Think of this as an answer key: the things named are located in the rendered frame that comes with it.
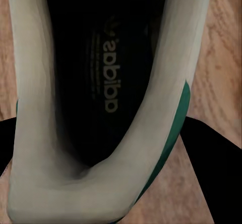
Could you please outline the gym shoe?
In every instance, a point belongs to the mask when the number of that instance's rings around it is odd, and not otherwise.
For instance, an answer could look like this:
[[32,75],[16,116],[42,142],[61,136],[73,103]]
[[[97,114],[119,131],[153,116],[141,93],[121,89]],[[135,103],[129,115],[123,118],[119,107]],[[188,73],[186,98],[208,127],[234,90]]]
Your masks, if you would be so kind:
[[184,125],[210,0],[9,0],[17,86],[7,215],[116,224]]

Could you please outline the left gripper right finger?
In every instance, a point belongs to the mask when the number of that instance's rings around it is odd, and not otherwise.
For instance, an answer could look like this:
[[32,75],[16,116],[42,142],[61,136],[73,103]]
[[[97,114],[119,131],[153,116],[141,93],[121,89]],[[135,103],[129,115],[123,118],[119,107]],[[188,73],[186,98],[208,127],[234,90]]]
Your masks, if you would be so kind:
[[189,116],[180,136],[215,224],[242,224],[242,149]]

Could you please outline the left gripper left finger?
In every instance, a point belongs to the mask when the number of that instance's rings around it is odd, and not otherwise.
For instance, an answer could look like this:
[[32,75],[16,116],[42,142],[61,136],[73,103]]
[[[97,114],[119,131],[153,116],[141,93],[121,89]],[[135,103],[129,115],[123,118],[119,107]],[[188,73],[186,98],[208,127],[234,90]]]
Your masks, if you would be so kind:
[[12,118],[0,122],[0,176],[13,157],[16,120]]

